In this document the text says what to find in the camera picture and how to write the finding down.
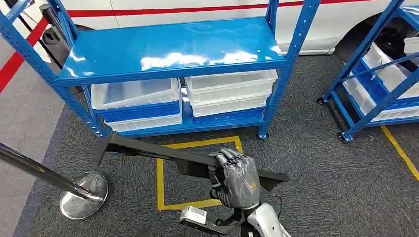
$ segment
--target shelf top board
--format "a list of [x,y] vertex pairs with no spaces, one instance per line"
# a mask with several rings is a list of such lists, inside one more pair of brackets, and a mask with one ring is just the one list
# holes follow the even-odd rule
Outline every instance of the shelf top board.
[[240,18],[80,32],[58,79],[285,62],[264,17]]

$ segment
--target blue plastic crate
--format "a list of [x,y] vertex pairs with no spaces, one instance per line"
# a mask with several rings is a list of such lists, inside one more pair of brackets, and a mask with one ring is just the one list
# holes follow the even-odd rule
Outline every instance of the blue plastic crate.
[[166,103],[139,105],[108,110],[94,111],[106,122],[118,122],[131,119],[144,119],[157,116],[175,115],[180,112],[179,100]]
[[247,109],[247,110],[238,110],[232,111],[227,113],[220,113],[215,115],[206,115],[206,116],[199,116],[194,117],[195,123],[213,123],[213,122],[226,122],[226,121],[234,121],[234,120],[241,120],[241,119],[250,119],[250,118],[263,118],[263,110],[265,107]]
[[[367,69],[369,69],[369,67],[364,62],[364,60],[359,60],[359,62],[355,65],[352,72],[356,74],[356,73],[363,72]],[[374,72],[368,72],[368,73],[358,75],[356,78],[362,84],[362,86],[367,90],[367,92],[369,93],[371,98],[375,101],[375,103],[378,103],[390,92],[388,91],[387,87],[385,87],[381,78],[377,75],[375,75],[373,78],[373,75],[374,75]],[[411,107],[411,106],[419,106],[419,97],[394,100],[389,105],[387,105],[385,109],[391,110],[391,109],[399,109],[399,108],[405,108],[405,107]]]

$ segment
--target stacked bins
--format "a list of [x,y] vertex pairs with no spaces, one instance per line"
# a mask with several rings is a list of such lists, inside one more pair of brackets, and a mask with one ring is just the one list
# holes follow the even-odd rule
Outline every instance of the stacked bins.
[[[354,67],[354,74],[379,65],[389,63],[392,59],[377,45],[371,45],[368,53]],[[359,106],[360,113],[366,115],[389,92],[393,91],[410,74],[399,64],[390,65],[375,72],[358,75],[343,83],[348,93]],[[371,121],[385,121],[419,116],[419,83],[416,83],[397,100],[391,102],[385,110]]]
[[275,70],[186,77],[195,123],[263,116]]
[[181,101],[175,78],[91,87],[92,108],[116,132],[180,124]]

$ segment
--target white plastic bin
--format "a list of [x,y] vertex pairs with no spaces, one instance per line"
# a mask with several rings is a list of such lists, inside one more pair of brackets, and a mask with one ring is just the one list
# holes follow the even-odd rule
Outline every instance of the white plastic bin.
[[191,103],[235,99],[243,95],[270,94],[276,70],[185,77]]
[[176,78],[96,84],[91,87],[92,107],[97,110],[172,102],[179,98]]
[[351,78],[343,83],[343,86],[348,91],[350,95],[355,99],[356,103],[359,105],[359,109],[363,114],[367,114],[375,106],[374,100],[368,94],[367,90],[362,86],[362,84],[356,78]]
[[[371,45],[370,50],[363,57],[364,62],[369,68],[374,68],[382,64],[392,61],[375,43]],[[411,72],[403,66],[393,64],[384,69],[376,71],[377,75],[381,78],[384,86],[388,91],[393,91],[400,83],[402,83]],[[419,96],[419,83],[416,83],[399,98],[410,98]]]
[[[371,109],[373,109],[376,104],[373,99],[370,97],[366,89],[359,83],[356,78],[349,79],[343,83],[343,86],[348,91],[350,95],[355,99],[356,103],[359,105],[362,113],[366,115]],[[375,116],[371,121],[384,121],[390,119],[402,119],[413,116],[419,116],[419,106],[412,106],[399,109],[383,110],[377,116]]]
[[404,38],[404,42],[406,54],[419,52],[419,37]]
[[383,110],[377,116],[371,120],[375,121],[384,121],[390,119],[402,119],[413,116],[419,116],[419,106],[412,106],[406,108],[392,109],[392,110]]
[[236,97],[231,100],[218,100],[211,103],[199,102],[192,103],[192,112],[195,117],[214,115],[226,113],[237,110],[246,110],[251,108],[258,108],[266,106],[266,99],[271,93],[265,92],[263,94],[254,96]]
[[141,118],[118,122],[105,122],[113,131],[124,132],[153,127],[163,127],[182,123],[182,100],[179,100],[180,113],[152,118]]

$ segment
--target chrome stanchion base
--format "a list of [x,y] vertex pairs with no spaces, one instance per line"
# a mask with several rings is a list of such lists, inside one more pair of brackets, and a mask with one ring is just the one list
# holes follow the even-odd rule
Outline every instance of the chrome stanchion base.
[[94,196],[83,199],[65,191],[61,196],[60,209],[64,216],[81,220],[93,215],[105,202],[108,196],[108,181],[98,172],[87,172],[77,177],[74,183],[89,190]]

